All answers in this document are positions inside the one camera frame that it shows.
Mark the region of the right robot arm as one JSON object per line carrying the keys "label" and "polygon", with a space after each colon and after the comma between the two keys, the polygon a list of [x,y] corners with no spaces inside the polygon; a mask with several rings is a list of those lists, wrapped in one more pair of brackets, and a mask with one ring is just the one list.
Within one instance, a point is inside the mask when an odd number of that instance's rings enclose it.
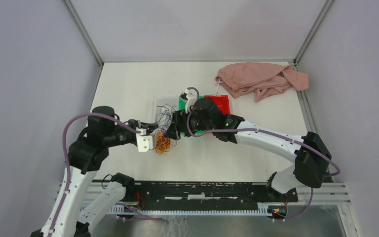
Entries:
{"label": "right robot arm", "polygon": [[243,117],[224,114],[208,97],[174,112],[165,137],[179,140],[181,136],[207,134],[223,142],[263,149],[292,163],[269,178],[265,195],[271,201],[279,201],[291,189],[301,185],[321,188],[324,179],[330,175],[328,168],[332,157],[318,134],[308,132],[305,136],[298,136],[260,127]]}

